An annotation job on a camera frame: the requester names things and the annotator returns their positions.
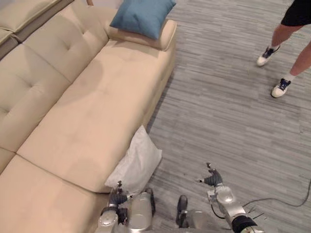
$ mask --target blue pillow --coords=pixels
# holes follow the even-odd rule
[[[110,26],[159,39],[163,22],[175,5],[173,0],[124,0]]]

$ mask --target black shorts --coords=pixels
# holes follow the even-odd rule
[[[294,0],[281,24],[285,26],[311,24],[311,0]]]

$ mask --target sock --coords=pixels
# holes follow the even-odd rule
[[[270,49],[273,49],[273,51],[277,50],[278,47],[280,47],[280,45],[277,45],[277,46],[272,46],[272,45],[270,45],[270,46],[269,46],[269,48],[270,48]]]
[[[285,76],[284,76],[284,79],[286,80],[286,81],[293,81],[294,80],[294,78],[295,78],[296,76],[294,76],[294,75],[291,75],[290,73],[288,73],[288,74],[286,74]]]

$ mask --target white sneaker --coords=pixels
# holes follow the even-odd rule
[[[270,49],[269,47],[267,47],[264,54],[257,59],[257,65],[259,67],[265,65],[269,61],[271,56],[279,50],[279,48],[280,48],[280,46],[276,50],[274,50],[274,49]]]
[[[276,85],[272,91],[271,96],[273,98],[279,98],[283,96],[287,92],[287,88],[291,84],[291,81],[286,81],[285,79],[281,79],[280,84]]]

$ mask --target person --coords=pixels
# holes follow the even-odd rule
[[[269,59],[279,51],[280,45],[284,41],[307,24],[311,24],[311,0],[294,0],[292,5],[288,8],[281,24],[275,28],[271,45],[269,45],[263,55],[258,58],[257,65],[260,67],[265,65]],[[294,78],[310,66],[311,42],[302,50],[292,69],[280,80],[280,84],[272,89],[272,97],[278,98],[283,96]]]

